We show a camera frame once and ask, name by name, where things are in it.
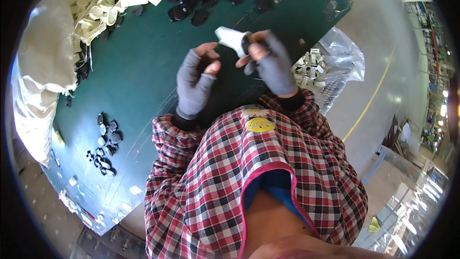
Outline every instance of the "green workbench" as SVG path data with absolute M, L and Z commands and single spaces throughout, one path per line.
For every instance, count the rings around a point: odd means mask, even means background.
M 217 41 L 214 30 L 226 26 L 240 31 L 271 29 L 286 45 L 293 62 L 299 59 L 350 9 L 350 0 L 280 0 L 273 10 L 260 13 L 255 0 L 245 0 L 240 6 L 220 0 L 209 9 L 207 21 L 192 26 L 190 18 L 170 22 L 167 11 L 173 4 L 149 4 L 139 17 L 127 10 L 123 24 L 107 41 L 92 43 L 92 67 L 88 79 L 82 81 L 66 107 L 61 96 L 54 127 L 66 145 L 53 142 L 60 165 L 53 159 L 44 170 L 56 191 L 65 189 L 69 197 L 92 216 L 101 214 L 100 222 L 92 222 L 98 234 L 106 233 L 143 202 L 145 181 L 152 163 L 157 159 L 151 142 L 152 119 L 172 112 L 177 104 L 176 73 L 191 48 L 204 42 Z M 212 121 L 225 111 L 247 102 L 254 102 L 265 90 L 256 80 L 257 73 L 245 76 L 234 67 L 236 53 L 219 46 L 222 69 L 202 123 Z M 94 152 L 100 136 L 97 116 L 115 119 L 123 135 L 118 152 L 108 157 L 116 176 L 103 176 L 88 162 L 86 152 Z M 72 176 L 77 185 L 70 186 Z M 133 195 L 129 188 L 136 185 L 142 192 Z

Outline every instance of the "gray cloth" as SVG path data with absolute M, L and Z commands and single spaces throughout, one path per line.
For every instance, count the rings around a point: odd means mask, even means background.
M 293 93 L 296 85 L 291 72 L 292 62 L 283 43 L 269 31 L 261 44 L 266 47 L 267 54 L 257 63 L 251 60 L 245 67 L 245 74 L 249 75 L 256 69 L 275 95 Z
M 211 87 L 217 79 L 214 75 L 201 73 L 198 69 L 200 61 L 201 58 L 190 49 L 177 72 L 179 104 L 176 113 L 187 120 L 198 117 L 206 106 Z

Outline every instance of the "concrete floor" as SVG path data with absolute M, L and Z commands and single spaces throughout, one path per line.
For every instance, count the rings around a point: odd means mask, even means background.
M 426 116 L 428 76 L 417 21 L 401 0 L 353 0 L 352 10 L 338 23 L 361 49 L 366 60 L 364 82 L 351 81 L 334 102 L 327 118 L 335 135 L 345 140 L 348 161 L 360 173 L 388 133 L 393 115 L 422 126 Z M 386 76 L 374 94 L 385 70 Z M 121 224 L 145 236 L 144 206 L 139 205 Z

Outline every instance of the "sleeve cuff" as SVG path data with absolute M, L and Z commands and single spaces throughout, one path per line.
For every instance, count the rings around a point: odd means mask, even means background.
M 177 112 L 174 113 L 174 116 L 171 119 L 171 123 L 182 131 L 193 131 L 197 126 L 197 120 L 187 120 L 180 117 Z
M 278 98 L 281 106 L 287 111 L 296 111 L 305 104 L 305 95 L 299 90 L 290 98 Z

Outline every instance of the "checkered fabric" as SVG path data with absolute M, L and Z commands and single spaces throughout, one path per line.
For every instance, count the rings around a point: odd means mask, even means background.
M 294 205 L 325 242 L 350 245 L 367 213 L 367 195 L 345 147 L 314 103 L 287 112 L 274 95 L 185 132 L 172 115 L 153 120 L 159 159 L 145 193 L 146 253 L 151 258 L 237 258 L 244 247 L 242 189 L 265 171 L 292 174 Z M 250 119 L 274 124 L 249 131 Z

